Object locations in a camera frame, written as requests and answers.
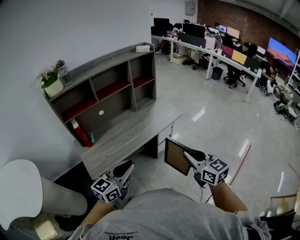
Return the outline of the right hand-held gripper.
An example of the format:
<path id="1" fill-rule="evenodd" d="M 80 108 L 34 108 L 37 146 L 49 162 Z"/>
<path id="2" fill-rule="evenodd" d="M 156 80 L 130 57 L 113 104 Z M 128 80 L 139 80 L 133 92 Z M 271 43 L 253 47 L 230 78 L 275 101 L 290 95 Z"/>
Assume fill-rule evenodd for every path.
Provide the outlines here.
<path id="1" fill-rule="evenodd" d="M 205 184 L 217 186 L 228 176 L 228 163 L 216 155 L 209 155 L 206 159 L 204 152 L 192 148 L 189 148 L 188 152 L 184 151 L 183 155 L 193 167 L 194 179 L 202 188 Z"/>

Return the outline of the grey wooden shelf unit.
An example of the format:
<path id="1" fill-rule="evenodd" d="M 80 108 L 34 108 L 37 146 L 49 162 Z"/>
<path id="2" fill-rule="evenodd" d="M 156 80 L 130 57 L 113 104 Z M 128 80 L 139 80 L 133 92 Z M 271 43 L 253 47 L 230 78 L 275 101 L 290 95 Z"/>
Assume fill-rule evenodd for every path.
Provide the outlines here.
<path id="1" fill-rule="evenodd" d="M 136 52 L 138 45 L 150 45 L 150 52 Z M 71 80 L 56 96 L 44 97 L 75 142 L 84 146 L 72 118 L 95 139 L 124 111 L 138 111 L 156 100 L 155 46 L 142 42 L 100 56 L 71 70 Z"/>

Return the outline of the person's left forearm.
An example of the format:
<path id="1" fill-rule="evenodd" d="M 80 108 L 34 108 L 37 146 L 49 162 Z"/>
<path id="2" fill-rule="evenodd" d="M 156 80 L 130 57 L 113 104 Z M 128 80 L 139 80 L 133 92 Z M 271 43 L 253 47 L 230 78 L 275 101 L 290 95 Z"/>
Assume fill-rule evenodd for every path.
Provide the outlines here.
<path id="1" fill-rule="evenodd" d="M 105 203 L 102 200 L 98 200 L 96 204 L 93 206 L 91 211 L 85 217 L 85 219 L 81 222 L 80 226 L 87 225 L 89 227 L 96 224 L 99 220 L 101 220 L 104 216 L 109 214 L 110 212 L 115 210 L 115 201 L 110 203 Z"/>

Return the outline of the grey wooden desk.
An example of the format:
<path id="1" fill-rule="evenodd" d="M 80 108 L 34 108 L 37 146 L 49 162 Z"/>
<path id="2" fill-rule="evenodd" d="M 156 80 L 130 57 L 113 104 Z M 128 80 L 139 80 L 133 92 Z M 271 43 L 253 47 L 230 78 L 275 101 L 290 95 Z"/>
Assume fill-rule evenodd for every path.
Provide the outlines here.
<path id="1" fill-rule="evenodd" d="M 125 111 L 113 119 L 112 127 L 95 137 L 92 147 L 79 147 L 81 160 L 94 180 L 113 164 L 125 160 L 173 124 L 182 113 L 173 105 L 158 101 L 138 111 Z"/>

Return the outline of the dark desk divider panel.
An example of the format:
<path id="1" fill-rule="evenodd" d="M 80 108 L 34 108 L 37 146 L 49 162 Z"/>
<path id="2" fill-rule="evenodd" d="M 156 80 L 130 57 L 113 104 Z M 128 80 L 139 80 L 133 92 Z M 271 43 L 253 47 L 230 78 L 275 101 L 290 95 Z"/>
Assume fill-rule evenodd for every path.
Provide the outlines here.
<path id="1" fill-rule="evenodd" d="M 186 33 L 178 33 L 178 40 L 187 44 L 191 44 L 197 47 L 205 48 L 206 40 L 201 37 L 196 37 Z"/>

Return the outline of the person's grey shirt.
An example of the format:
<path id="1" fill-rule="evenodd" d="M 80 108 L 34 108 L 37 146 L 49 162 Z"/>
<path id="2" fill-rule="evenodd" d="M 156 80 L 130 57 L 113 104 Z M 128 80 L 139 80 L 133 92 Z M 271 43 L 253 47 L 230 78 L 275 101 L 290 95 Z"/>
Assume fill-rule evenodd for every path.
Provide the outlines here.
<path id="1" fill-rule="evenodd" d="M 68 240 L 271 240 L 266 222 L 247 211 L 226 212 L 173 189 L 134 197 Z"/>

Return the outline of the dark trash bin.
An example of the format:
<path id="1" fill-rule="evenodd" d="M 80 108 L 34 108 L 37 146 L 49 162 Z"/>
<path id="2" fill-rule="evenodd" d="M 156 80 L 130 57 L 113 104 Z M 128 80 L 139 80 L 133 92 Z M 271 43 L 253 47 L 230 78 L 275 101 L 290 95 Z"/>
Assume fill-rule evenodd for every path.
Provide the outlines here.
<path id="1" fill-rule="evenodd" d="M 220 80 L 222 73 L 223 73 L 223 69 L 222 68 L 220 68 L 220 67 L 214 67 L 213 70 L 212 70 L 211 78 L 213 80 Z"/>

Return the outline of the black office chair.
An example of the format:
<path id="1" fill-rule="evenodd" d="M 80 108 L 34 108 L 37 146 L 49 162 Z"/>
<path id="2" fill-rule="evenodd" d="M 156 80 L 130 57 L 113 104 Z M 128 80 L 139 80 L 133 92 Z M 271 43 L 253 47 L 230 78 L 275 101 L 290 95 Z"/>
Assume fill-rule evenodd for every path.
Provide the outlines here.
<path id="1" fill-rule="evenodd" d="M 229 88 L 236 88 L 238 81 L 242 83 L 242 86 L 245 87 L 245 83 L 240 79 L 242 71 L 231 66 L 227 65 L 227 76 L 224 77 L 224 81 L 229 85 Z"/>

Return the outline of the white green wheeled machine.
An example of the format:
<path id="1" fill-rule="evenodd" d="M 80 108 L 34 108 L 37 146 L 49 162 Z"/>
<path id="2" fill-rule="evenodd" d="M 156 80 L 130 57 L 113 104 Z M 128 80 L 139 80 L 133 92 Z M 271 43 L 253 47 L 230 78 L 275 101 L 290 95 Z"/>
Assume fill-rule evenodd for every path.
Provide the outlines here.
<path id="1" fill-rule="evenodd" d="M 292 107 L 285 105 L 281 101 L 274 102 L 273 106 L 276 113 L 283 115 L 285 120 L 289 123 L 293 124 L 296 121 L 298 116 Z"/>

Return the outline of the white round table top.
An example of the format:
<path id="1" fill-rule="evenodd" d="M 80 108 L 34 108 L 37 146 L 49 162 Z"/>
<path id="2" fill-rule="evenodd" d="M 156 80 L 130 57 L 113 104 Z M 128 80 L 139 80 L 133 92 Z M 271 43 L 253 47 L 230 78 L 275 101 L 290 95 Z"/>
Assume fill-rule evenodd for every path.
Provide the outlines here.
<path id="1" fill-rule="evenodd" d="M 33 162 L 17 159 L 0 169 L 0 225 L 4 230 L 17 218 L 36 217 L 42 203 L 41 176 Z"/>

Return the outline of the white pot with flowers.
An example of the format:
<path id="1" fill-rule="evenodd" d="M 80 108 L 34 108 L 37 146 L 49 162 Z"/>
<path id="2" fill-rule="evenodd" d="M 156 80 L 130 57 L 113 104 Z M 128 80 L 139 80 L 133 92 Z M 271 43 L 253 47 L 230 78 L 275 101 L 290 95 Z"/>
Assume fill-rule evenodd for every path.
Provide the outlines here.
<path id="1" fill-rule="evenodd" d="M 64 85 L 58 77 L 58 66 L 46 65 L 37 74 L 37 82 L 41 89 L 44 89 L 47 96 L 52 98 L 59 94 Z"/>

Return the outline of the clear glass jar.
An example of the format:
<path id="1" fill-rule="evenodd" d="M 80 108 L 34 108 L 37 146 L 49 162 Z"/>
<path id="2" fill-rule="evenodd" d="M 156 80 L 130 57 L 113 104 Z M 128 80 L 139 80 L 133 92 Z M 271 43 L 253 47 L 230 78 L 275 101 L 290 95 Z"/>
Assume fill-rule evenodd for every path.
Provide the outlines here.
<path id="1" fill-rule="evenodd" d="M 68 68 L 65 64 L 64 60 L 58 60 L 56 62 L 56 66 L 58 68 L 58 76 L 60 78 L 60 80 L 62 81 L 64 86 L 67 86 L 71 83 L 71 76 L 70 73 L 68 71 Z"/>

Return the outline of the large black monitor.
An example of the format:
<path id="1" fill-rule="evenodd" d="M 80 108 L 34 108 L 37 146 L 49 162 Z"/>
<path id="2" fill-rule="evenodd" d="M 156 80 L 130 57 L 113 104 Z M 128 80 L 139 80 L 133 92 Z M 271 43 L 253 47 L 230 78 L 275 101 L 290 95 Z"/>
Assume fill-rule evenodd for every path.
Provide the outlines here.
<path id="1" fill-rule="evenodd" d="M 192 23 L 183 23 L 183 32 L 199 38 L 204 38 L 205 27 L 201 25 L 196 25 Z"/>

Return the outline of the small black monitor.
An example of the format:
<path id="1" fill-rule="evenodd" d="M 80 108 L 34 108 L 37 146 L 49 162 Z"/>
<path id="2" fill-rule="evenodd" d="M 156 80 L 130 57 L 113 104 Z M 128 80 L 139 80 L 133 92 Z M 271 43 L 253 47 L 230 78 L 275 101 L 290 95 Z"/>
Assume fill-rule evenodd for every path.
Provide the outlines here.
<path id="1" fill-rule="evenodd" d="M 154 18 L 154 26 L 151 27 L 151 34 L 159 37 L 167 37 L 169 30 L 168 18 Z"/>

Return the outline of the grey wall electrical box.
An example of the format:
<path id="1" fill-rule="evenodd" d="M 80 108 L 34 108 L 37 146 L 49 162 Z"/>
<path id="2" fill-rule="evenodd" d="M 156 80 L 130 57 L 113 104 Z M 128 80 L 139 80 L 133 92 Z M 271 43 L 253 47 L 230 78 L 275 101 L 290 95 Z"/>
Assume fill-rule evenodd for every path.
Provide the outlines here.
<path id="1" fill-rule="evenodd" d="M 185 15 L 193 16 L 196 12 L 196 5 L 194 0 L 185 1 Z"/>

